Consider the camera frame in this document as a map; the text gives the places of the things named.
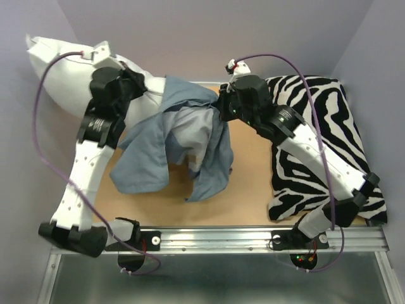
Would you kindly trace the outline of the white pillow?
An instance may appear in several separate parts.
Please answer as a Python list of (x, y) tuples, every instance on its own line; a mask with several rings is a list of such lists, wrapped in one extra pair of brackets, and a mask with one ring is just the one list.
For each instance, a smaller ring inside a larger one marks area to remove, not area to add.
[[(108, 41), (102, 41), (95, 46), (87, 46), (26, 35), (25, 42), (30, 62), (38, 77), (42, 77), (48, 64), (61, 54), (93, 51), (94, 48), (105, 45), (111, 49)], [(141, 97), (131, 101), (125, 117), (126, 126), (131, 128), (157, 114), (161, 105), (166, 79), (153, 76), (119, 54), (115, 54), (115, 56), (120, 64), (124, 62), (129, 69), (141, 73), (145, 77), (144, 83), (147, 91)], [(44, 81), (44, 88), (53, 101), (62, 109), (77, 118), (82, 118), (91, 99), (89, 84), (95, 70), (90, 61), (84, 60), (81, 56), (69, 56), (59, 60), (51, 67)]]

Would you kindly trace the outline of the blue grey pillowcase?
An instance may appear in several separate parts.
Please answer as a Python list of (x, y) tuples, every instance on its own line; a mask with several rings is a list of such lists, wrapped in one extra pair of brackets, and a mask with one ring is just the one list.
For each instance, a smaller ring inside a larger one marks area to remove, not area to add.
[(150, 193), (169, 183), (170, 164), (188, 165), (194, 185), (188, 202), (223, 191), (234, 154), (230, 132), (213, 106), (218, 96), (201, 85), (166, 76), (162, 93), (145, 93), (131, 102), (120, 159), (110, 172), (123, 194)]

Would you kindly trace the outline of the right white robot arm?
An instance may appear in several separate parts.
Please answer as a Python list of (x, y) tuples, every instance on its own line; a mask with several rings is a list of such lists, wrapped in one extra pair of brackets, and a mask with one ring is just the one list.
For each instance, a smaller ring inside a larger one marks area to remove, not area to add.
[(223, 121), (244, 122), (297, 158), (328, 186), (329, 202), (304, 214), (290, 230), (273, 236), (273, 250), (305, 250), (333, 226), (349, 227), (378, 186), (376, 174), (364, 174), (345, 162), (292, 107), (273, 104), (266, 81), (257, 75), (222, 84), (215, 106)]

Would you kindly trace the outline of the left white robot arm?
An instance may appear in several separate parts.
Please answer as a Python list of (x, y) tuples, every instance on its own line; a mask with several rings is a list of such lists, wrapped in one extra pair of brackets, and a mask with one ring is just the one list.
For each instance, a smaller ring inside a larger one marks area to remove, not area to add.
[(40, 224), (38, 234), (58, 248), (95, 258), (113, 233), (107, 222), (100, 226), (92, 223), (96, 194), (126, 127), (130, 103), (141, 97), (146, 87), (141, 73), (128, 67), (104, 67), (92, 73), (89, 89), (91, 98), (78, 130), (63, 197), (51, 219)]

